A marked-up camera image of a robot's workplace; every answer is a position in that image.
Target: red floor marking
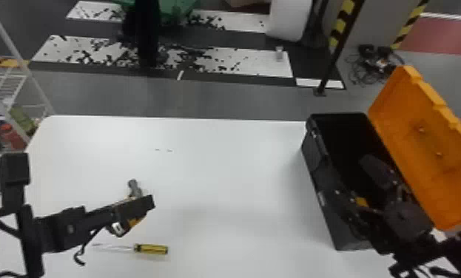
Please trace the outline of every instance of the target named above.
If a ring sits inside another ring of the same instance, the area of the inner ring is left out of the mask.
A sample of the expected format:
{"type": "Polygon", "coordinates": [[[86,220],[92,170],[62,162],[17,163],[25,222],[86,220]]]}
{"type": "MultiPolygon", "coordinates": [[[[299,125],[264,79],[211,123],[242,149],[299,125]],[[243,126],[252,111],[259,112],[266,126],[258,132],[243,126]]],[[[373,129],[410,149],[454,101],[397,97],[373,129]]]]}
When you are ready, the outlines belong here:
{"type": "Polygon", "coordinates": [[[461,55],[461,21],[420,18],[400,50],[461,55]]]}

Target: green machine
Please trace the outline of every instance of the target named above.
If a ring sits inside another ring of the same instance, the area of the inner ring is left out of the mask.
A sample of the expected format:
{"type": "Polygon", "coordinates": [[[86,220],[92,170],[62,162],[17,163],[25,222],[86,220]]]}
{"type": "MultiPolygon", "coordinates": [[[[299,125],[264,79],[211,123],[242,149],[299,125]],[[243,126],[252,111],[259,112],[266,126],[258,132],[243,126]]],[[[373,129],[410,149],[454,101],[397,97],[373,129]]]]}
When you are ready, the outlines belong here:
{"type": "MultiPolygon", "coordinates": [[[[122,5],[126,10],[134,5],[135,0],[113,0],[113,2],[122,5]]],[[[167,25],[180,22],[183,17],[192,12],[198,2],[199,0],[159,0],[161,23],[167,25]]]]}

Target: screwdriver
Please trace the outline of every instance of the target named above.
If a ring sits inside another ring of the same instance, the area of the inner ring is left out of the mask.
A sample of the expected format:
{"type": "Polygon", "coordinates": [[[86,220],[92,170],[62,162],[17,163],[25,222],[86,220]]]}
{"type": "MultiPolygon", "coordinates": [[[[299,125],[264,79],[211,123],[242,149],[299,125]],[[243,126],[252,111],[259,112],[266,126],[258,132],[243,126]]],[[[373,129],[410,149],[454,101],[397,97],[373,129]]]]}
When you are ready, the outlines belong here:
{"type": "Polygon", "coordinates": [[[93,243],[93,248],[100,248],[104,250],[116,250],[116,251],[133,251],[139,254],[151,254],[151,255],[166,255],[168,254],[168,246],[165,245],[154,245],[154,244],[134,244],[134,246],[125,245],[110,245],[103,243],[93,243]]]}

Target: orange toolbox lid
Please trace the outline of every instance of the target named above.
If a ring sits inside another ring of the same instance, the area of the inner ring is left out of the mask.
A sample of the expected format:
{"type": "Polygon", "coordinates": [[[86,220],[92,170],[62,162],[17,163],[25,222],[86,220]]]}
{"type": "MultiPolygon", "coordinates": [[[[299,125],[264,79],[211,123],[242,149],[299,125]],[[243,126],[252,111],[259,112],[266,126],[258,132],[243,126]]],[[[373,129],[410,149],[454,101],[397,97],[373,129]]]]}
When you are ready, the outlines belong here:
{"type": "Polygon", "coordinates": [[[461,121],[410,66],[398,67],[369,118],[436,228],[461,226],[461,121]]]}

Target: yellow screwdriver handle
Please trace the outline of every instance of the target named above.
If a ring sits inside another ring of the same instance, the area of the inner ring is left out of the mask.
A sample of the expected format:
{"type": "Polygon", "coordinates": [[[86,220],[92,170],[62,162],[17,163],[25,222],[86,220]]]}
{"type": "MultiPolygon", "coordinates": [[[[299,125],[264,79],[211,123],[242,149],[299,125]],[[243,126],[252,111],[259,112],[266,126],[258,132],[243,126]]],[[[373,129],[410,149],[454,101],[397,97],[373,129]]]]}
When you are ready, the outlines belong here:
{"type": "Polygon", "coordinates": [[[133,246],[133,251],[142,254],[166,255],[168,254],[168,246],[153,244],[135,244],[133,246]]]}

